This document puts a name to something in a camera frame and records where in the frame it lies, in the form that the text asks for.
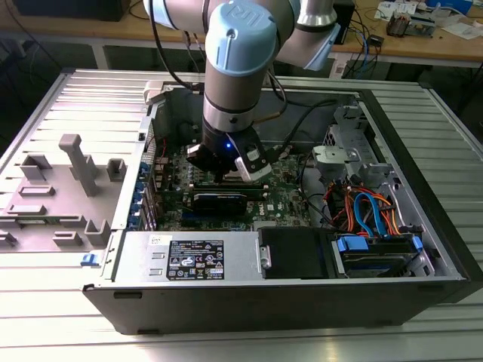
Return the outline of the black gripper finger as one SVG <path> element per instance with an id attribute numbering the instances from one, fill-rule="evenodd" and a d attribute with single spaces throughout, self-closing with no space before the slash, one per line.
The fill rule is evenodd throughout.
<path id="1" fill-rule="evenodd" d="M 220 159 L 204 144 L 190 146 L 186 150 L 186 160 L 199 170 L 214 175 L 215 182 L 223 180 L 223 168 Z"/>

